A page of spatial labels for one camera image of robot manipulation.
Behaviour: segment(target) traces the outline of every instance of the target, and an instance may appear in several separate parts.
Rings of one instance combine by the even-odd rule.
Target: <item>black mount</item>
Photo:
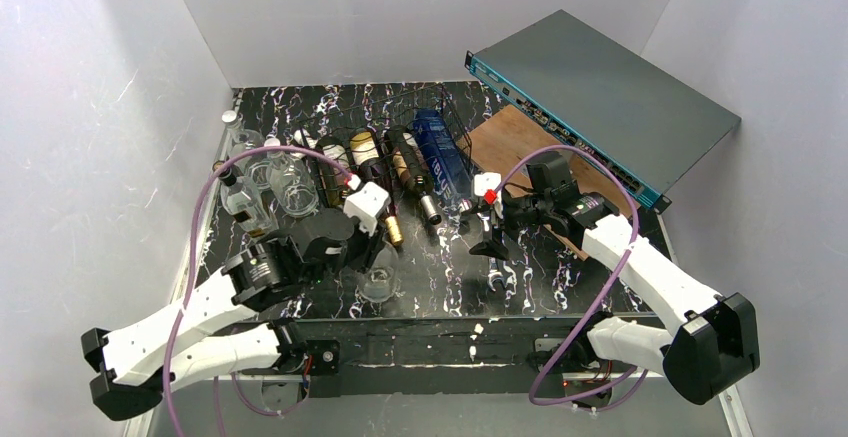
[[[672,387],[686,400],[705,404],[760,366],[754,305],[733,294],[693,313],[663,353]]]
[[[109,343],[108,333],[107,330],[94,328],[80,338],[85,360],[97,372],[97,377],[89,382],[88,387],[91,400],[106,417],[114,421],[127,420],[147,412],[162,401],[162,369],[139,386],[116,383],[115,371],[107,369],[103,359],[103,347]]]
[[[554,233],[580,247],[586,229],[594,228],[607,215],[618,214],[618,207],[601,194],[580,193],[568,158],[562,154],[540,154],[527,164],[527,174],[532,185],[524,189],[527,195],[512,197],[502,192],[503,221],[491,205],[479,199],[462,212],[465,218],[480,212],[490,214],[491,227],[483,229],[481,241],[469,250],[471,255],[509,260],[509,251],[503,245],[504,231],[516,239],[520,229],[536,225],[549,225]]]
[[[373,236],[341,210],[321,209],[291,229],[268,234],[227,260],[222,273],[236,288],[233,304],[257,312],[297,297],[304,285],[320,282],[342,267],[370,267],[382,249],[385,225]]]

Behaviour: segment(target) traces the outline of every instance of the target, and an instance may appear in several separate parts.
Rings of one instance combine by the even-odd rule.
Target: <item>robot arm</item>
[[[628,248],[631,227],[610,215],[585,231],[583,250],[608,268]],[[683,397],[704,404],[760,365],[754,306],[725,298],[639,237],[619,275],[656,312],[665,329],[604,319],[588,331],[598,357],[665,375]]]
[[[491,190],[501,176],[474,177],[474,192],[484,203],[467,213],[488,211],[505,229],[550,224],[591,257],[614,268],[631,248],[632,227],[600,194],[580,194],[567,161],[550,154],[528,164],[532,192],[520,198]],[[508,258],[496,230],[484,233],[474,255]],[[740,294],[723,297],[701,284],[638,237],[619,274],[656,312],[657,329],[596,314],[583,329],[596,357],[617,360],[665,375],[687,400],[703,404],[759,367],[756,315]]]
[[[165,347],[181,311],[171,361],[174,389],[219,373],[273,367],[287,358],[299,342],[289,325],[269,324],[249,335],[211,335],[296,297],[325,273],[370,267],[383,245],[385,228],[377,217],[388,198],[385,190],[367,183],[348,196],[344,211],[321,209],[229,259],[192,291],[187,309],[176,302],[123,329],[83,334],[83,355],[98,372],[90,384],[95,404],[113,420],[158,404]]]

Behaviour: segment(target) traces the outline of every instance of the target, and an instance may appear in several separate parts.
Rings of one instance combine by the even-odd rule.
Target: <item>wooden board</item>
[[[511,105],[472,130],[469,135],[471,136],[471,160],[474,164],[481,170],[498,172],[501,175],[509,173],[515,164],[534,150],[561,143],[530,117]],[[598,192],[618,206],[623,215],[630,217],[630,209],[624,197],[607,177],[577,155],[572,155],[569,166],[577,180],[580,192]],[[510,182],[530,187],[530,178],[522,172],[516,172]],[[513,197],[526,194],[513,186],[507,186],[506,190]],[[583,260],[588,258],[588,255],[570,240],[554,235],[578,257]]]

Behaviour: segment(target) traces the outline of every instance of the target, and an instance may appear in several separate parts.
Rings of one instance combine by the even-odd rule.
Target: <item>wine bottle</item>
[[[331,135],[325,135],[318,139],[318,142],[315,143],[315,148],[338,162],[345,169],[350,170],[347,149],[345,149],[341,140]],[[326,162],[318,162],[318,170],[321,172],[321,182],[324,184],[327,203],[332,207],[342,205],[344,199],[350,193],[350,188],[345,183],[344,174]]]
[[[223,161],[215,162],[218,170]],[[262,203],[261,194],[251,179],[241,175],[238,167],[230,167],[218,176],[221,181],[221,206],[239,226],[253,238],[277,230],[277,221]]]
[[[297,131],[295,131],[292,138],[299,147],[303,147],[305,149],[315,148],[315,139],[313,139],[312,136],[309,135],[309,131],[305,129],[298,129]],[[303,160],[303,158],[306,157],[306,155],[300,152],[292,152],[291,156],[298,160]]]
[[[371,130],[362,131],[350,139],[350,150],[353,161],[359,167],[359,176],[384,188],[388,193],[389,205],[386,207],[386,230],[389,241],[395,247],[403,243],[403,233],[397,220],[394,192],[392,192],[392,175],[384,162],[383,152],[377,145],[377,139]]]
[[[424,215],[430,225],[438,225],[442,221],[439,209],[433,201],[433,178],[426,170],[422,170],[424,157],[418,149],[418,144],[412,134],[403,125],[395,125],[386,131],[384,142],[387,154],[392,156],[401,185],[418,197]]]

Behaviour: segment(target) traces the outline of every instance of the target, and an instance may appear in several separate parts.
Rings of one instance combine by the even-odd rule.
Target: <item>white wall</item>
[[[742,116],[672,190],[683,266],[757,308],[756,435],[845,435],[848,0],[671,0],[644,56]]]
[[[233,87],[468,80],[477,51],[563,8],[633,51],[668,0],[185,0]]]
[[[0,0],[2,435],[118,435],[79,336],[167,302],[232,94],[182,0]]]

